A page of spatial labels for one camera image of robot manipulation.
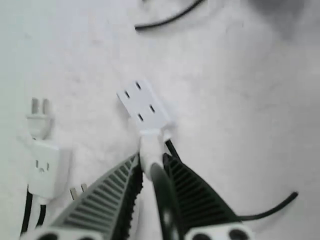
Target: white outlet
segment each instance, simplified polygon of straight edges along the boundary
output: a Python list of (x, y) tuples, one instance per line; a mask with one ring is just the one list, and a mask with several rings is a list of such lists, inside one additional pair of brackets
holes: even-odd
[(146, 80), (131, 83), (117, 96), (140, 132), (154, 129), (165, 131), (173, 124), (163, 103)]
[(51, 200), (65, 189), (71, 150), (47, 140), (35, 140), (32, 155), (34, 162), (30, 166), (28, 190), (31, 194)]

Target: black wire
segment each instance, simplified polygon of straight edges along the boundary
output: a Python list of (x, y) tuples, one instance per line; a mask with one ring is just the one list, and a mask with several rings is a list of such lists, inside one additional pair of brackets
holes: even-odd
[(295, 200), (297, 196), (298, 196), (298, 192), (294, 191), (283, 202), (281, 202), (279, 205), (275, 206), (274, 208), (272, 208), (266, 212), (263, 212), (260, 214), (255, 214), (255, 215), (245, 215), (245, 216), (238, 216), (238, 217), (241, 221), (252, 221), (252, 220), (263, 219), (265, 217), (268, 217), (268, 216), (280, 211), (284, 207), (286, 207), (289, 203), (291, 203), (293, 200)]
[(36, 224), (36, 226), (42, 226), (42, 224), (44, 223), (44, 220), (45, 220), (45, 216), (46, 216), (46, 205), (41, 205), (40, 206), (40, 215), (39, 215), (39, 220)]
[(25, 207), (24, 207), (24, 216), (23, 216), (20, 236), (28, 230), (30, 214), (31, 214), (32, 198), (33, 198), (33, 195), (27, 189)]
[(193, 4), (191, 4), (189, 7), (187, 7), (184, 11), (177, 13), (176, 15), (169, 17), (165, 20), (160, 20), (160, 21), (156, 21), (153, 23), (147, 23), (147, 24), (137, 24), (134, 26), (136, 31), (145, 31), (145, 30), (149, 30), (149, 29), (153, 29), (156, 27), (160, 27), (169, 23), (174, 22), (175, 20), (183, 17), (184, 15), (186, 15), (187, 13), (189, 13), (190, 11), (192, 11), (193, 9), (195, 9), (200, 3), (202, 3), (204, 0), (196, 0)]
[(171, 153), (171, 155), (175, 158), (177, 158), (180, 162), (181, 159), (175, 149), (175, 146), (173, 145), (172, 141), (169, 139), (165, 142), (166, 147), (168, 148), (169, 152)]

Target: white fabric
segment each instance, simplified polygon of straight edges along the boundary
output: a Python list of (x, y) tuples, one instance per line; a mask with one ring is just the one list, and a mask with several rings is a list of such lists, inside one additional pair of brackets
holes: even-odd
[[(247, 223), (258, 240), (319, 238), (320, 1), (208, 0), (171, 26), (135, 32), (190, 2), (1, 1), (1, 239), (21, 229), (32, 158), (16, 137), (27, 136), (31, 98), (53, 103), (51, 138), (72, 144), (68, 188), (80, 188), (137, 151), (116, 92), (141, 78), (176, 117), (181, 159), (237, 214), (299, 191), (287, 209)], [(143, 186), (137, 239), (159, 240)], [(71, 201), (66, 189), (44, 223)], [(30, 229), (38, 216), (35, 203)]]

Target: white connector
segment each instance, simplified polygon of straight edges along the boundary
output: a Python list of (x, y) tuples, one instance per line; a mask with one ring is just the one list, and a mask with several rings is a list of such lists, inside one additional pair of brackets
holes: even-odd
[(29, 170), (28, 190), (38, 196), (41, 205), (46, 205), (65, 190), (71, 149), (50, 141), (36, 140), (32, 153), (34, 162)]
[(154, 163), (163, 166), (164, 142), (171, 138), (173, 120), (151, 85), (135, 81), (117, 93), (140, 133), (140, 162), (146, 177), (151, 180)]
[(126, 89), (119, 91), (117, 96), (141, 135), (146, 131), (161, 130), (164, 142), (171, 138), (169, 128), (174, 121), (149, 82), (146, 80), (135, 81)]
[(37, 98), (32, 98), (31, 113), (26, 115), (27, 124), (31, 137), (43, 140), (51, 129), (52, 117), (49, 113), (49, 101), (44, 99), (39, 105)]

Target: gray ribbed panel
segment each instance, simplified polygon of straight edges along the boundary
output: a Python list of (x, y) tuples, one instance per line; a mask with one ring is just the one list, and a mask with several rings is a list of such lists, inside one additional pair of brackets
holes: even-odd
[(52, 225), (98, 231), (105, 240), (126, 239), (141, 188), (139, 157), (134, 155), (100, 177)]

